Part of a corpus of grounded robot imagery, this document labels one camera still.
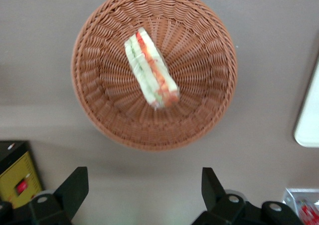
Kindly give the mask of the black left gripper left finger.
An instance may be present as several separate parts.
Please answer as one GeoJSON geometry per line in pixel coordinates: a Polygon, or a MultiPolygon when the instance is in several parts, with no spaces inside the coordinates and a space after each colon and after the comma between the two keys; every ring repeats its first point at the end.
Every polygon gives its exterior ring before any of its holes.
{"type": "Polygon", "coordinates": [[[14,209],[0,203],[2,225],[70,225],[89,192],[88,169],[78,167],[53,192],[43,191],[14,209]]]}

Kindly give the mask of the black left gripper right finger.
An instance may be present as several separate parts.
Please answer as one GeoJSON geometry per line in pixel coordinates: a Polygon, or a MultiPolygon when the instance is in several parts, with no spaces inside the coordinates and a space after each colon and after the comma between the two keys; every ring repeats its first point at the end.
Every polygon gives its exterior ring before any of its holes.
{"type": "Polygon", "coordinates": [[[212,168],[202,168],[201,193],[206,206],[194,225],[302,225],[286,204],[266,201],[260,208],[227,193],[212,168]]]}

